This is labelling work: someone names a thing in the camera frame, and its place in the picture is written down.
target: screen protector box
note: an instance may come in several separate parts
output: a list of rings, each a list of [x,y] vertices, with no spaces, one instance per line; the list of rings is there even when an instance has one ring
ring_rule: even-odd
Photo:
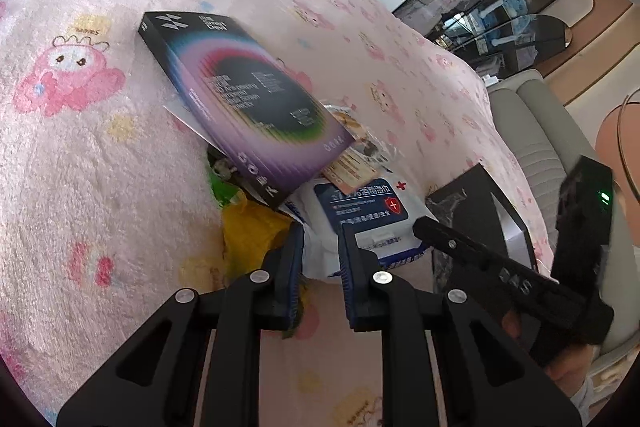
[[[233,19],[146,12],[139,33],[198,122],[269,206],[353,142]]]

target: blue label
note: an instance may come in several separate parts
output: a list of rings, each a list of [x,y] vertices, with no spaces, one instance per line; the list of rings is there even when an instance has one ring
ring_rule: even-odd
[[[350,196],[342,194],[331,183],[318,184],[314,191],[335,233],[343,223],[350,223],[354,233],[358,233],[409,219],[391,185],[381,178]]]

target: pink blanket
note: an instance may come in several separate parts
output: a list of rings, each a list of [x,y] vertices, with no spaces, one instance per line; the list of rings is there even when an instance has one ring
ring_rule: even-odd
[[[482,82],[376,0],[0,0],[0,354],[49,419],[172,292],[223,282],[206,145],[162,108],[174,89],[136,35],[167,9],[238,20],[396,145],[421,196],[482,163],[550,266]],[[402,270],[430,277],[426,259]],[[340,288],[313,283],[295,337],[265,335],[261,423],[376,425],[380,363]]]

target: red shield icon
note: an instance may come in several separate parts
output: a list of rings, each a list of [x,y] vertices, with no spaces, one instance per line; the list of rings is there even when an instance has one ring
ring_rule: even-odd
[[[400,201],[398,201],[396,198],[385,198],[385,204],[386,207],[394,214],[400,214],[400,212],[402,212]]]

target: gray chair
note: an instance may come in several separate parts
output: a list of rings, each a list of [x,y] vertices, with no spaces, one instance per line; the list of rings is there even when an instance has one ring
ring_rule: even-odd
[[[560,184],[581,155],[597,159],[596,153],[536,70],[494,84],[489,88],[489,100],[495,127],[527,177],[542,211],[549,242],[555,248]],[[601,293],[614,309],[615,318],[591,374],[622,359],[640,341],[638,268],[625,216],[619,204],[614,204]]]

